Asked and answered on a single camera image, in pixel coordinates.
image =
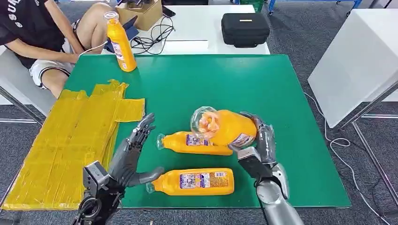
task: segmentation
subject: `orange juice bottle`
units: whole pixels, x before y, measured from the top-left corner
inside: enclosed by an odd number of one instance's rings
[[[119,22],[119,15],[116,12],[107,12],[104,17],[107,20],[107,34],[111,39],[120,69],[125,72],[133,71],[137,68],[137,62],[134,59],[126,31]]]
[[[197,109],[191,117],[191,130],[197,136],[215,145],[250,145],[257,135],[257,128],[250,118],[229,110],[215,110],[209,106]]]
[[[180,131],[172,135],[158,135],[158,149],[171,149],[180,153],[207,154],[207,155],[232,155],[232,150],[227,146],[216,146],[212,142],[197,137],[193,132]]]
[[[172,170],[147,183],[146,190],[168,195],[229,195],[234,192],[234,174],[228,168]]]

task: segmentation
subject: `black carrying case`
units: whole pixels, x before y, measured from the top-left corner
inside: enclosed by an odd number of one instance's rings
[[[263,44],[269,27],[261,13],[226,13],[221,19],[224,43],[236,48],[253,48]]]

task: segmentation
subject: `gray carpet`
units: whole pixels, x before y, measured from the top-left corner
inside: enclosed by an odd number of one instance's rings
[[[213,4],[228,4],[228,1],[213,0]],[[366,8],[370,0],[362,2]],[[91,3],[60,2],[61,9],[71,21],[81,17]],[[288,54],[296,70],[303,90],[312,95],[306,79],[316,63],[345,21],[345,13],[351,8],[351,2],[317,1],[278,1],[275,13],[268,17],[271,35],[267,41],[271,53]],[[309,101],[320,130],[323,132],[323,119]],[[374,109],[375,112],[396,113],[398,104],[385,103]],[[13,106],[0,106],[0,118],[21,118],[23,115]],[[374,148],[382,165],[398,191],[398,163],[395,146],[396,120],[361,120],[360,128]],[[3,196],[13,174],[20,167],[27,154],[38,127],[35,125],[0,124],[0,195]],[[383,181],[380,181],[375,167],[362,149],[352,126],[343,132],[332,130],[329,137],[345,136],[356,143],[348,148],[335,147],[336,152],[351,164],[356,172],[362,193],[375,209],[386,214],[391,224],[398,225],[398,211],[388,194]],[[299,209],[298,212],[307,225],[377,225],[380,220],[367,208],[358,191],[353,186],[351,171],[331,152],[336,168],[341,174],[343,184],[351,199],[348,209]],[[16,218],[21,224],[48,225],[68,224],[74,217],[74,211],[3,211],[0,218]],[[110,221],[112,225],[154,225],[190,224],[190,225],[230,225],[265,224],[260,210],[122,210]]]

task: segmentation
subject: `bottle cap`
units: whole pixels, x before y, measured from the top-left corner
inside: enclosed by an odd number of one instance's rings
[[[159,150],[164,148],[164,137],[166,137],[164,134],[159,134],[157,139],[156,139],[156,146],[158,147]]]
[[[145,186],[148,193],[152,194],[155,191],[155,185],[153,185],[153,183],[146,183]]]
[[[119,20],[119,14],[117,12],[111,11],[104,14],[104,18],[108,23],[115,23]]]
[[[191,117],[191,131],[200,138],[209,139],[220,129],[220,116],[212,107],[202,106]]]

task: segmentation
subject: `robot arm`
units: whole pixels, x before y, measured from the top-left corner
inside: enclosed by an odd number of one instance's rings
[[[238,162],[256,179],[255,187],[263,203],[265,216],[270,225],[304,225],[296,210],[287,202],[289,186],[283,166],[277,162],[275,138],[272,126],[265,124],[258,116],[242,112],[257,126],[257,146],[237,151]]]
[[[162,167],[152,172],[137,172],[138,158],[150,132],[154,114],[145,116],[122,141],[116,150],[109,173],[96,161],[83,168],[84,199],[79,205],[73,225],[105,225],[117,211],[126,187],[156,180],[163,173]]]

